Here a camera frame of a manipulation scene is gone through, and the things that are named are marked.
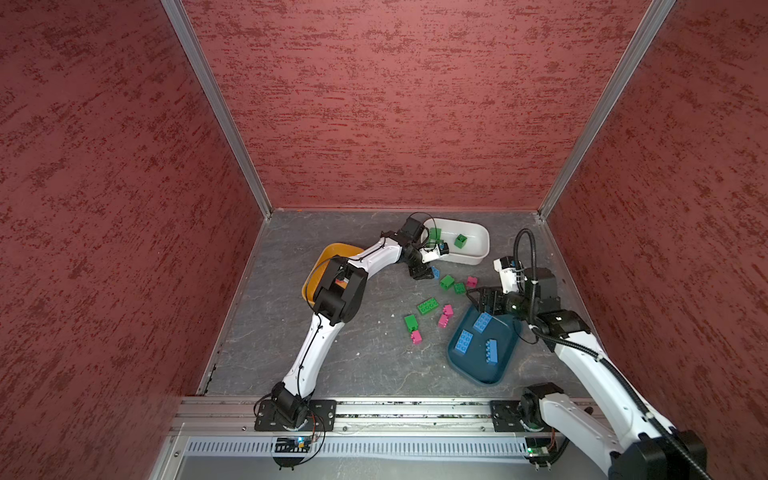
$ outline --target red wall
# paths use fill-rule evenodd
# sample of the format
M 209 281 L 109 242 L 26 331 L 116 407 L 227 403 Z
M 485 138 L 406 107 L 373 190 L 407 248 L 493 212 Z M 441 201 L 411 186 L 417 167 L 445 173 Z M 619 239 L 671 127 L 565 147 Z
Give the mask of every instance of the red wall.
M 614 361 L 768 478 L 768 4 L 678 0 L 549 223 Z
M 160 2 L 3 2 L 0 45 L 0 478 L 143 480 L 260 214 Z
M 649 0 L 187 0 L 275 207 L 535 210 Z

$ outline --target toy block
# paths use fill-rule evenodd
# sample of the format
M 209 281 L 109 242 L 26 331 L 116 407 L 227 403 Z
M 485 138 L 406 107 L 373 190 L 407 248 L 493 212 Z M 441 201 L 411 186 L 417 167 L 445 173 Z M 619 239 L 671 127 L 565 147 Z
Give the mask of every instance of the toy block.
M 485 331 L 485 327 L 488 326 L 490 322 L 491 322 L 491 316 L 483 312 L 480 314 L 478 319 L 475 320 L 475 325 L 473 325 L 472 328 L 474 328 L 480 333 L 483 333 Z
M 454 246 L 458 248 L 464 248 L 464 245 L 466 245 L 466 243 L 467 243 L 467 237 L 461 234 L 459 234 L 459 236 L 456 237 L 456 241 L 453 242 Z
M 416 321 L 415 315 L 408 315 L 406 317 L 406 326 L 408 327 L 409 332 L 419 329 L 419 322 Z
M 496 340 L 490 339 L 485 342 L 485 361 L 491 364 L 498 363 L 498 352 L 496 351 Z
M 439 305 L 437 304 L 437 300 L 431 298 L 424 303 L 420 303 L 416 308 L 419 309 L 419 313 L 421 313 L 422 315 L 425 315 L 429 312 L 432 312 L 438 306 Z
M 447 290 L 451 288 L 451 285 L 453 285 L 455 281 L 456 280 L 454 280 L 452 276 L 446 275 L 444 279 L 440 280 L 440 286 L 443 290 Z
M 462 330 L 462 334 L 459 336 L 458 340 L 456 341 L 456 346 L 454 348 L 461 353 L 467 353 L 467 349 L 469 348 L 469 343 L 471 341 L 472 341 L 472 334 L 466 330 Z

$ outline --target metal corner post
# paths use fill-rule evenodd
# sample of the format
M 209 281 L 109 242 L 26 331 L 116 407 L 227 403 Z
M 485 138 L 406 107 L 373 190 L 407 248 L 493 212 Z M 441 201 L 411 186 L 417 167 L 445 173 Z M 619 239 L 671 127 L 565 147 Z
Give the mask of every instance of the metal corner post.
M 194 33 L 190 19 L 187 16 L 187 11 L 184 10 L 181 0 L 161 0 L 161 2 L 170 19 L 170 23 L 174 26 L 174 30 L 181 42 L 181 46 L 184 48 L 184 52 L 187 54 L 187 58 L 189 58 L 189 61 L 192 64 L 192 69 L 197 75 L 197 80 L 200 81 L 200 85 L 203 87 L 206 97 L 208 97 L 208 101 L 214 110 L 216 119 L 219 121 L 221 130 L 224 132 L 224 136 L 227 137 L 227 141 L 232 148 L 232 152 L 235 154 L 240 169 L 243 171 L 248 186 L 250 187 L 251 192 L 253 192 L 256 202 L 259 204 L 261 213 L 264 215 L 265 219 L 269 219 L 272 216 L 272 205 L 270 204 L 270 200 L 266 197 L 266 191 L 261 184 L 259 174 L 256 172 L 256 168 L 250 160 L 248 150 L 243 142 L 243 138 L 240 136 L 240 132 L 237 130 L 237 126 L 235 125 L 232 114 L 221 94 L 219 85 L 216 83 L 214 73 L 210 70 L 208 61 L 205 59 L 205 54 Z
M 674 3 L 675 0 L 651 1 L 629 45 L 627 45 L 627 50 L 621 56 L 621 60 L 619 60 L 611 79 L 606 84 L 600 100 L 598 100 L 592 115 L 587 120 L 584 130 L 581 131 L 581 135 L 576 140 L 573 150 L 568 155 L 563 168 L 560 169 L 560 174 L 558 174 L 558 177 L 549 189 L 549 193 L 547 193 L 547 197 L 541 204 L 541 208 L 539 208 L 541 218 L 546 220 L 554 209 L 555 204 L 565 190 L 565 186 L 581 163 L 581 159 L 584 158 L 590 145 L 592 145 L 592 141 L 598 135 L 605 119 L 611 113 L 616 101 L 621 96 L 621 92 L 627 86 L 629 79 L 643 59 L 645 52 L 656 37 L 659 28 L 664 23 L 664 19 L 667 18 L 667 14 L 669 14 Z

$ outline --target blue toy block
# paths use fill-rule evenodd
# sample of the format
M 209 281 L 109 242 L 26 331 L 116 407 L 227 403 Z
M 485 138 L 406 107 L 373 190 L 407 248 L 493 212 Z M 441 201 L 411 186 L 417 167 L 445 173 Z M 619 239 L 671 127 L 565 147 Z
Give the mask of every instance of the blue toy block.
M 491 316 L 483 312 L 480 314 L 478 319 L 475 320 L 475 325 L 472 328 L 474 328 L 480 333 L 483 333 L 485 331 L 485 327 L 488 326 L 490 322 L 491 322 Z
M 490 339 L 485 342 L 485 361 L 492 365 L 498 363 L 498 352 L 496 351 L 496 340 Z
M 456 341 L 456 349 L 461 353 L 467 353 L 469 343 L 472 341 L 472 334 L 466 330 L 462 330 L 461 336 Z

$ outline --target gray marble surface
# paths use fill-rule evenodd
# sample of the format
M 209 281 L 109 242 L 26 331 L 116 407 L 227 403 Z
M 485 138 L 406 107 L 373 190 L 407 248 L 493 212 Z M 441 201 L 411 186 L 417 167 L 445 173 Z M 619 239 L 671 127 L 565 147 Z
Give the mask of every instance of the gray marble surface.
M 216 364 L 207 395 L 260 396 L 271 390 L 293 364 L 310 327 L 311 310 L 300 289 L 317 257 L 329 243 L 367 248 L 381 231 L 398 230 L 408 214 L 400 212 L 281 212 L 264 230 L 260 252 L 227 343 Z M 458 281 L 468 275 L 479 285 L 499 285 L 493 260 L 511 255 L 515 234 L 531 227 L 537 234 L 539 266 L 557 276 L 552 252 L 540 238 L 532 214 L 462 213 L 436 217 L 480 223 L 491 236 L 491 253 L 477 266 L 435 261 L 442 274 Z M 528 258 L 527 240 L 521 255 Z M 439 311 L 420 316 L 416 305 L 435 297 L 451 303 L 456 314 L 447 329 L 437 327 Z M 561 289 L 564 308 L 575 304 Z M 369 279 L 357 316 L 345 325 L 326 357 L 315 397 L 327 396 L 519 396 L 539 382 L 555 382 L 568 395 L 588 396 L 571 371 L 543 343 L 518 342 L 504 379 L 480 386 L 449 364 L 446 348 L 469 306 L 466 296 L 441 289 L 438 280 L 414 281 L 396 264 Z M 412 345 L 403 317 L 415 313 L 423 342 Z M 530 332 L 523 336 L 532 339 Z

